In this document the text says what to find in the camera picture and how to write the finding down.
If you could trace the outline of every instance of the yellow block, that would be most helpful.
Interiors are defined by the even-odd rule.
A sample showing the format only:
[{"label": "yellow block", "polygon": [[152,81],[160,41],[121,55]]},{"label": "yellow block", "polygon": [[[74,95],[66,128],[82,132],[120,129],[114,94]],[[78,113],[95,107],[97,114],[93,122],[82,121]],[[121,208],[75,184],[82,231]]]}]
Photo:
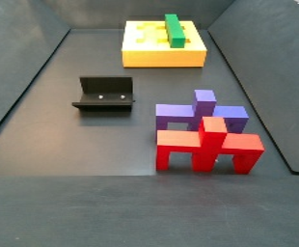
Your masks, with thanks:
[{"label": "yellow block", "polygon": [[202,67],[205,45],[192,21],[180,21],[185,35],[184,48],[169,48],[164,21],[126,21],[124,67]]}]

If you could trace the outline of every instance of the black bracket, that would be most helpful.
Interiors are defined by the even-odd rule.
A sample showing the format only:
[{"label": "black bracket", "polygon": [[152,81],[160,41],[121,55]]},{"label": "black bracket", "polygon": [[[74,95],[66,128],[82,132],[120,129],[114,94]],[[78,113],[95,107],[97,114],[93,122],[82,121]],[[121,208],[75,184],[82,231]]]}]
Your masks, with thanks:
[{"label": "black bracket", "polygon": [[71,106],[79,110],[130,110],[132,77],[81,76],[82,97]]}]

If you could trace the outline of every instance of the green block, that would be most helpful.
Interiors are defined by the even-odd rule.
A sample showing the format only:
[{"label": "green block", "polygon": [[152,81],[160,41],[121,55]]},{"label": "green block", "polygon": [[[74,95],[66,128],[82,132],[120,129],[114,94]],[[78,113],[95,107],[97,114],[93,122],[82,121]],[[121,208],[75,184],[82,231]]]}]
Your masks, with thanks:
[{"label": "green block", "polygon": [[165,28],[170,48],[184,48],[185,35],[176,14],[165,14]]}]

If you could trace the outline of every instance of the red block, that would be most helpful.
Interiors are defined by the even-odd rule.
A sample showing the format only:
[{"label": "red block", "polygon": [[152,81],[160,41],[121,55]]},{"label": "red block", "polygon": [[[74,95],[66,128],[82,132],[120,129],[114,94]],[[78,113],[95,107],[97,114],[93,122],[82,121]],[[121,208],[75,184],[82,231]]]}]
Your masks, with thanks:
[{"label": "red block", "polygon": [[226,132],[222,118],[202,117],[198,132],[158,130],[156,169],[168,169],[168,157],[172,151],[192,153],[194,172],[210,172],[218,154],[233,154],[237,174],[248,174],[264,147],[254,134]]}]

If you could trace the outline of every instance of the purple block structure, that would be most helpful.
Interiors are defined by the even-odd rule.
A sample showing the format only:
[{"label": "purple block structure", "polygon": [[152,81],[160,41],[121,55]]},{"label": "purple block structure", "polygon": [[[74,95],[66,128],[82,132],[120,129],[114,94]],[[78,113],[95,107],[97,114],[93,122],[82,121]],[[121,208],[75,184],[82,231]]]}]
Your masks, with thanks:
[{"label": "purple block structure", "polygon": [[212,90],[194,90],[192,105],[156,105],[156,130],[168,129],[168,123],[186,123],[188,130],[197,131],[202,117],[224,118],[226,130],[242,133],[248,120],[242,106],[216,106]]}]

